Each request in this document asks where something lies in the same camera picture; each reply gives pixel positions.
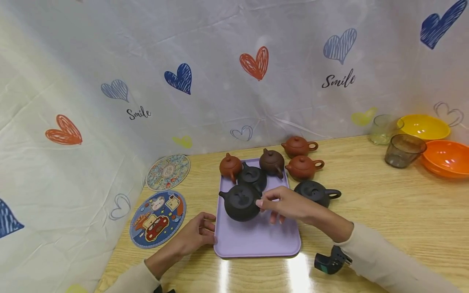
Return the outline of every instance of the glass cup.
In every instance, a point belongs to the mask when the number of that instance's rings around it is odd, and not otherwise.
[[[391,137],[404,127],[404,121],[394,115],[379,115],[373,120],[369,139],[376,145],[388,145]]]
[[[384,160],[392,167],[407,168],[426,150],[427,144],[420,138],[398,134],[391,138]]]

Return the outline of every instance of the clay teapot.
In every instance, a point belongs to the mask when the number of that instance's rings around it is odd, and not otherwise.
[[[241,160],[227,153],[227,156],[220,162],[220,173],[223,177],[231,179],[236,184],[236,176],[242,170]]]
[[[283,179],[283,168],[285,160],[283,156],[274,150],[264,149],[264,153],[259,159],[259,166],[269,176],[277,176]]]
[[[225,200],[225,210],[230,218],[238,222],[253,219],[260,209],[256,200],[261,199],[261,193],[252,185],[238,184],[228,192],[218,193]]]
[[[242,163],[242,171],[238,173],[238,184],[252,185],[257,191],[263,192],[267,186],[267,174],[265,171]]]
[[[314,173],[324,167],[323,160],[311,160],[307,156],[296,156],[285,166],[290,175],[297,180],[308,180],[314,178]]]
[[[296,156],[307,156],[310,151],[317,150],[319,145],[317,142],[307,142],[300,136],[292,136],[285,143],[282,143],[287,156],[290,158]]]
[[[331,199],[339,198],[342,193],[336,189],[326,189],[315,181],[304,181],[295,187],[295,192],[328,208]]]

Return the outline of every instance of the red heart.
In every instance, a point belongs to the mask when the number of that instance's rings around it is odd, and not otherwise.
[[[45,132],[45,136],[54,143],[60,144],[82,144],[83,139],[80,131],[75,124],[64,115],[57,115],[58,129],[49,129]]]
[[[258,81],[264,78],[267,72],[267,66],[269,65],[269,50],[265,46],[260,47],[257,52],[256,60],[249,54],[241,54],[239,56],[239,62],[242,68],[255,77]]]

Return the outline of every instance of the purple tray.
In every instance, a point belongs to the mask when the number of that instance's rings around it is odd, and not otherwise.
[[[259,168],[259,159],[242,160],[249,166]],[[277,186],[288,187],[287,174],[283,179],[267,176],[266,190]],[[229,179],[221,177],[220,191],[227,192],[233,187]],[[215,253],[221,258],[231,257],[265,257],[296,255],[301,248],[300,233],[295,220],[286,219],[283,224],[269,223],[270,212],[259,213],[247,222],[231,219],[225,211],[225,200],[219,196],[217,206],[217,223],[215,227]]]

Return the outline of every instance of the sleeve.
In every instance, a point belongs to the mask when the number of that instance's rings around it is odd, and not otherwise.
[[[158,286],[159,281],[141,262],[120,275],[105,293],[153,293]]]
[[[367,226],[355,227],[346,242],[336,243],[352,259],[351,268],[390,293],[460,293],[442,276],[403,253]]]

